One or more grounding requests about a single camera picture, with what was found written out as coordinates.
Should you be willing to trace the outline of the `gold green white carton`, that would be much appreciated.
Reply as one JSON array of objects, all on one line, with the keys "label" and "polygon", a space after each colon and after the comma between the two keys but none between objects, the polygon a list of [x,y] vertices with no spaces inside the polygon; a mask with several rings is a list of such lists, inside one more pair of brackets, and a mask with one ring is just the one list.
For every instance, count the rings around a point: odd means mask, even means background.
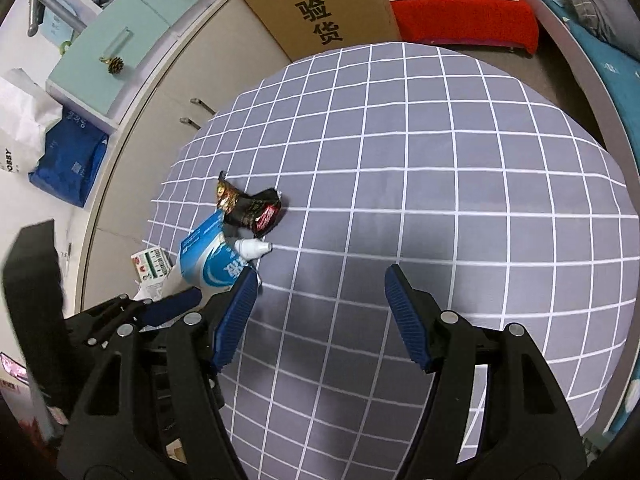
[{"label": "gold green white carton", "polygon": [[163,248],[154,246],[136,252],[130,259],[138,274],[139,283],[134,300],[160,300],[164,281],[172,269],[166,252]]}]

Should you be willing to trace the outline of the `blue white tube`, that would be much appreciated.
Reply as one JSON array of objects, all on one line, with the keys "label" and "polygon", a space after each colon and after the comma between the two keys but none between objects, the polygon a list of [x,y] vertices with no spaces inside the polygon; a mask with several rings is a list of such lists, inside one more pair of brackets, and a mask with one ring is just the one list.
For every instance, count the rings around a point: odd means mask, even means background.
[{"label": "blue white tube", "polygon": [[224,214],[216,210],[180,244],[174,267],[163,281],[162,298],[195,287],[208,298],[228,290],[254,260],[272,251],[258,238],[227,240]]}]

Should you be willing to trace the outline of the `black snack wrapper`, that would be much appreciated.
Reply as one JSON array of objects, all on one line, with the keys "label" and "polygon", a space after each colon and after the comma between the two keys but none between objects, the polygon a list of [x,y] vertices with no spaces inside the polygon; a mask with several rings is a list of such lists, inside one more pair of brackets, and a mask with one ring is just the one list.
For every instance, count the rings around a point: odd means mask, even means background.
[{"label": "black snack wrapper", "polygon": [[257,238],[274,228],[282,209],[282,200],[275,188],[250,195],[233,185],[223,171],[218,176],[216,200],[217,208],[224,213],[224,222],[248,229]]}]

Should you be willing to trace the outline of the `blue parcel bag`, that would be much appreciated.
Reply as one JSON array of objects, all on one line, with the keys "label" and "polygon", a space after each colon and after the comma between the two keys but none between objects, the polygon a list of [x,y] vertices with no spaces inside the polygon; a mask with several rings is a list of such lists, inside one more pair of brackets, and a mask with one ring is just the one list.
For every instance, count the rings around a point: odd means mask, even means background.
[{"label": "blue parcel bag", "polygon": [[46,149],[29,182],[65,203],[82,208],[106,154],[108,134],[68,107],[46,134]]}]

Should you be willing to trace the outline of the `white paper shopping bag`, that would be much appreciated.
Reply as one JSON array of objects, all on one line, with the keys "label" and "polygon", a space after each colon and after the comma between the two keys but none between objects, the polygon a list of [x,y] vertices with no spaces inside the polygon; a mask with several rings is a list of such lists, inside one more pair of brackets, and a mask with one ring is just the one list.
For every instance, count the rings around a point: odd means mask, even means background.
[{"label": "white paper shopping bag", "polygon": [[28,174],[46,151],[46,135],[62,119],[63,107],[21,68],[1,75],[1,169]]}]

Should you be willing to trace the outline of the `beige low cabinet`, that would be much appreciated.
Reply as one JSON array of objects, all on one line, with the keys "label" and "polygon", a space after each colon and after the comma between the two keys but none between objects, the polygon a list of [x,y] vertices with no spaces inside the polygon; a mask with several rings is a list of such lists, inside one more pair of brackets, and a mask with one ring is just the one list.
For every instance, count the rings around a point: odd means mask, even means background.
[{"label": "beige low cabinet", "polygon": [[137,292],[130,257],[142,246],[152,199],[178,151],[288,57],[244,0],[205,0],[180,36],[160,43],[151,64],[108,141],[85,208],[70,225],[68,315]]}]

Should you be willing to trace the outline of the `grey checked tablecloth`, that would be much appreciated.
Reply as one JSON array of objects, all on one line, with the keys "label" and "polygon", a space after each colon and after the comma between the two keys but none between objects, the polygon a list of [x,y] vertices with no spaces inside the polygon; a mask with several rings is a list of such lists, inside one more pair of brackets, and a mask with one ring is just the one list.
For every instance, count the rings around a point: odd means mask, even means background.
[{"label": "grey checked tablecloth", "polygon": [[611,155],[494,66],[418,44],[306,58],[196,130],[144,241],[175,255],[224,174],[285,211],[222,372],[252,479],[389,479],[430,378],[384,294],[398,264],[477,326],[524,325],[577,427],[596,420],[636,302],[639,218]]}]

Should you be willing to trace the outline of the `lilac teal stair cabinet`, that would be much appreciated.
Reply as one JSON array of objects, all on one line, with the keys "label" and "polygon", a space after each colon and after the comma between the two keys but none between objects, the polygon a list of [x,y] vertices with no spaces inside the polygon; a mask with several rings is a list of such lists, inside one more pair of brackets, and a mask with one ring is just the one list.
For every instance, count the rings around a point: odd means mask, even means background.
[{"label": "lilac teal stair cabinet", "polygon": [[52,68],[46,90],[113,133],[206,38],[229,0],[113,0]]}]

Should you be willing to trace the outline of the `metal stair handrail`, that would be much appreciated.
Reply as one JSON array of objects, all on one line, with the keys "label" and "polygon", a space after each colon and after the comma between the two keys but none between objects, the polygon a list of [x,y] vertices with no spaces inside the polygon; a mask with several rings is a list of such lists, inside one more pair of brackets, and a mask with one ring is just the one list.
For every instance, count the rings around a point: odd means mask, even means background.
[{"label": "metal stair handrail", "polygon": [[58,0],[29,0],[29,23],[27,36],[35,37],[39,26],[43,21],[44,10],[49,9],[54,15],[70,26],[78,34],[81,34],[87,27],[77,16],[65,9]]}]

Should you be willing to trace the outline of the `tall brown cardboard box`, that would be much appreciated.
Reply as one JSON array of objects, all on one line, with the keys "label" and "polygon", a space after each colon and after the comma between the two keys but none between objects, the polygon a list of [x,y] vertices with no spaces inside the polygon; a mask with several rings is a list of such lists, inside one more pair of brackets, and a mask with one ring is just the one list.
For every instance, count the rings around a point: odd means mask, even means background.
[{"label": "tall brown cardboard box", "polygon": [[390,0],[244,1],[292,61],[400,39]]}]

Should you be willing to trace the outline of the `teal patterned mattress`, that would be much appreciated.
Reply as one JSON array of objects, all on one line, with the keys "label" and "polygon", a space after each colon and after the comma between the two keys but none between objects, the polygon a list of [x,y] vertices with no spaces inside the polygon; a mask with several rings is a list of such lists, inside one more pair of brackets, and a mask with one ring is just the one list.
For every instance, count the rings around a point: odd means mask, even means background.
[{"label": "teal patterned mattress", "polygon": [[627,141],[614,148],[621,167],[639,170],[639,61],[599,40],[578,23],[568,0],[542,0],[568,24],[608,89],[625,129]]}]

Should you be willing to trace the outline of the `red fabric bench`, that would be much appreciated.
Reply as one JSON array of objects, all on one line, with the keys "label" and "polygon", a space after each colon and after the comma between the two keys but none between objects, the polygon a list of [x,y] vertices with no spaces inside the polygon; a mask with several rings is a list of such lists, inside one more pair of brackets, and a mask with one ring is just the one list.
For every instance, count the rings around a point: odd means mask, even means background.
[{"label": "red fabric bench", "polygon": [[397,0],[392,3],[403,40],[435,46],[538,49],[536,15],[524,0]]}]

